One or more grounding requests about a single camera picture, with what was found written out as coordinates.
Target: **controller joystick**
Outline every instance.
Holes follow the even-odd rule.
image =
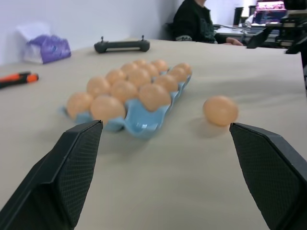
[[[104,37],[101,37],[101,41],[94,45],[97,53],[105,53],[108,49],[131,49],[136,48],[142,52],[147,52],[150,49],[150,42],[144,40],[144,35],[142,35],[142,40],[139,41],[123,41],[123,42],[107,42],[104,41]]]

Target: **beige table surface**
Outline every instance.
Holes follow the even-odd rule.
[[[224,94],[238,122],[276,132],[307,158],[307,104],[300,55],[282,50],[151,41],[147,53],[98,55],[92,48],[31,70],[34,84],[0,91],[0,207],[32,165],[74,123],[58,113],[90,77],[139,58],[188,62],[193,78],[159,134],[145,142],[103,132],[76,230],[267,230],[244,182],[231,135],[204,122],[202,105]]]

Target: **person's hand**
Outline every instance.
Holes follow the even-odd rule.
[[[230,43],[234,46],[243,46],[242,43],[240,43],[238,40],[231,38],[231,37],[226,38],[226,43]]]

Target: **blue ceramic egg tray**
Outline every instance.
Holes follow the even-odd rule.
[[[104,126],[104,130],[117,132],[124,128],[136,138],[152,138],[162,127],[165,115],[172,109],[174,103],[178,100],[190,79],[191,75],[188,77],[186,82],[181,82],[178,84],[177,92],[170,93],[172,98],[172,103],[170,105],[160,107],[155,112],[147,111],[138,99],[128,100],[125,103],[127,110],[126,118],[123,119],[122,117],[119,117],[109,120],[107,125]],[[68,116],[65,107],[61,108],[61,111]],[[78,114],[74,120],[74,122],[77,124],[90,121],[93,121],[93,118],[89,112]]]

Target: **black jacket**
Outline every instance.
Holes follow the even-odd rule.
[[[176,41],[226,43],[226,36],[214,31],[210,10],[201,7],[195,0],[184,0],[171,24]]]

